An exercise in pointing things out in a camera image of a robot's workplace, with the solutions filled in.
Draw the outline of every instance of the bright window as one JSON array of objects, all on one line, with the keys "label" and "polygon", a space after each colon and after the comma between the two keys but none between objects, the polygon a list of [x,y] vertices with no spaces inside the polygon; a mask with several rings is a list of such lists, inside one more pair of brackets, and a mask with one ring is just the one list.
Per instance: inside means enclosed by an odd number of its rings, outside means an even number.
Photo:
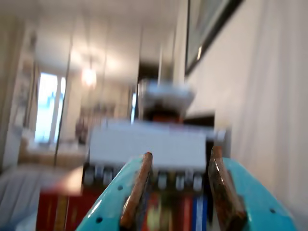
[{"label": "bright window", "polygon": [[56,142],[65,94],[65,78],[41,73],[35,141]]}]

